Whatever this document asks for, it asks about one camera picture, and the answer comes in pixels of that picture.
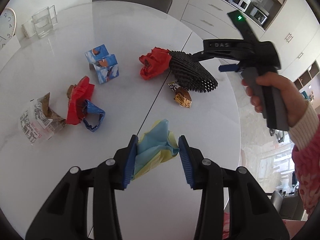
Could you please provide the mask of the person's right hand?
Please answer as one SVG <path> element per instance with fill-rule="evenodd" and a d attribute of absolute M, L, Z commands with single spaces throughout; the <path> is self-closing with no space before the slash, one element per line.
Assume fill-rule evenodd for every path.
<path fill-rule="evenodd" d="M 287 123 L 294 127 L 305 114 L 308 103 L 304 100 L 294 83 L 277 73 L 267 72 L 256 78 L 261 86 L 271 86 L 280 90 L 287 111 Z"/>

